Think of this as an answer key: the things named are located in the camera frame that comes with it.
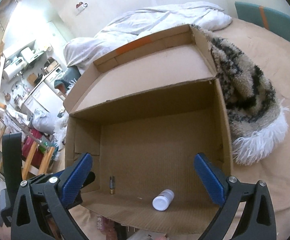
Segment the white remote control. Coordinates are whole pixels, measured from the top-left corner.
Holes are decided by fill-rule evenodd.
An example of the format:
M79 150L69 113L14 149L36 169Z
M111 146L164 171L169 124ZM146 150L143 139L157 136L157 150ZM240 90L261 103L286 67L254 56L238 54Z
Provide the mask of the white remote control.
M168 237L165 233L138 230L128 237L127 240L168 240Z

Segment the grey plastic bag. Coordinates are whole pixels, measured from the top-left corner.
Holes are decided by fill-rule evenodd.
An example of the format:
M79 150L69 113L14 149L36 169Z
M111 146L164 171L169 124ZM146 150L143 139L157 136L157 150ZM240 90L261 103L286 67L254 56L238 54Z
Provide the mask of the grey plastic bag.
M42 133L52 135L58 117L47 111L36 109L33 114L32 126Z

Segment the black gold AA battery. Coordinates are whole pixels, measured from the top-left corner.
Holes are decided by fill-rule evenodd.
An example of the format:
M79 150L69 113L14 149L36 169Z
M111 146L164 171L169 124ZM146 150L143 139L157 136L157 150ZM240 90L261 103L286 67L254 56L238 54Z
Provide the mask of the black gold AA battery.
M115 193L115 177L114 176L110 176L109 188L110 188L110 194L114 194Z

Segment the shaggy black beige rug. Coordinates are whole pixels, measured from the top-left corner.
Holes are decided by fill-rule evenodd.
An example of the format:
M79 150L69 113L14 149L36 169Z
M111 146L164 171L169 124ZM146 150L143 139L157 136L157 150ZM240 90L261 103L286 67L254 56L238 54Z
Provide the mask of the shaggy black beige rug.
M191 24L208 45L216 67L229 120L232 153L239 165L252 165L268 157L288 131L285 113L272 82L228 39Z

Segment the open cardboard box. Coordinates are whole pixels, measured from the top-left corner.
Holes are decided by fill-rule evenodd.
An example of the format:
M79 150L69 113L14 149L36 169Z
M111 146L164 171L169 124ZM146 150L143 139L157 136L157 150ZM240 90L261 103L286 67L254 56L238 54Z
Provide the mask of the open cardboard box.
M202 233L218 207L194 169L204 153L232 171L229 122L207 40L190 25L126 44L96 60L64 101L65 164L92 155L83 206L116 222L176 235ZM110 176L115 193L110 194ZM168 209L153 199L174 192Z

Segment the teal cushion orange stripe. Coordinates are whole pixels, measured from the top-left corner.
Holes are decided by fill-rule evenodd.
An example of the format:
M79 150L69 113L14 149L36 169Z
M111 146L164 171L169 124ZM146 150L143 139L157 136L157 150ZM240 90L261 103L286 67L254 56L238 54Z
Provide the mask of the teal cushion orange stripe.
M261 5L235 2L238 19L263 27L290 42L290 16Z

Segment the pink perfume bottle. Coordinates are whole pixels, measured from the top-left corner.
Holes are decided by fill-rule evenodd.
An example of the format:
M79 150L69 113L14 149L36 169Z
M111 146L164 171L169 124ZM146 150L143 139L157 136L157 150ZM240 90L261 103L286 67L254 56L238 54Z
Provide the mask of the pink perfume bottle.
M101 232L106 232L108 228L109 220L101 215L96 217L97 229Z

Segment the white cap pill bottle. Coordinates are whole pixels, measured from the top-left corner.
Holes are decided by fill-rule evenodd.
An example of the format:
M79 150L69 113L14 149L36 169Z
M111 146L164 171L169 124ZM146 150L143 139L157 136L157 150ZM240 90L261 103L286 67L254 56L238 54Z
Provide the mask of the white cap pill bottle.
M163 190L152 201L152 206L157 211L165 211L174 199L174 192L170 189Z

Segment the white kitchen cabinets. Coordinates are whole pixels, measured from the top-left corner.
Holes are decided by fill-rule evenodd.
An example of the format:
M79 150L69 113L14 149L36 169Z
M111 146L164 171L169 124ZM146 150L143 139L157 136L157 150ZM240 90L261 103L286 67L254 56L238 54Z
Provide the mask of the white kitchen cabinets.
M45 82L41 82L24 99L21 112L33 115L36 109L57 116L63 109L63 100Z

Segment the white water heater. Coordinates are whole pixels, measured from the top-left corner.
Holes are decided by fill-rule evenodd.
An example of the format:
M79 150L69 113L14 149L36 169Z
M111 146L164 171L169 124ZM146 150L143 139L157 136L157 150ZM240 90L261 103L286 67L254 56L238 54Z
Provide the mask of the white water heater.
M3 78L9 82L18 73L18 68L14 65L7 66L3 70Z

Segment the white crumpled duvet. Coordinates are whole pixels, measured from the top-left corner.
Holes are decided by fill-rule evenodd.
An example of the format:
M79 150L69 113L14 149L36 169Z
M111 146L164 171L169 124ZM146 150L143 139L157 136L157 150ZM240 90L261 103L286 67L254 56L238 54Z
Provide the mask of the white crumpled duvet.
M129 11L112 20L93 37L78 37L63 50L67 67L76 66L83 74L101 56L138 38L183 24L209 31L227 28L232 17L210 2L168 4Z

